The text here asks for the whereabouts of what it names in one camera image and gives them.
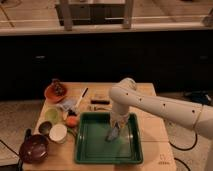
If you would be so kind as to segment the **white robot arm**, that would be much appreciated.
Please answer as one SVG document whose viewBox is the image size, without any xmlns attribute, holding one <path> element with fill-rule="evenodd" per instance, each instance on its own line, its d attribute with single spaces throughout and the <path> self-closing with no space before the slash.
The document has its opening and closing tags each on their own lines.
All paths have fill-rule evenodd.
<svg viewBox="0 0 213 171">
<path fill-rule="evenodd" d="M 137 90 L 132 78 L 124 78 L 109 89 L 112 100 L 110 125 L 122 129 L 129 119 L 129 108 L 135 107 L 180 126 L 194 130 L 212 141 L 204 171 L 213 171 L 213 107 L 160 96 L 148 96 Z"/>
</svg>

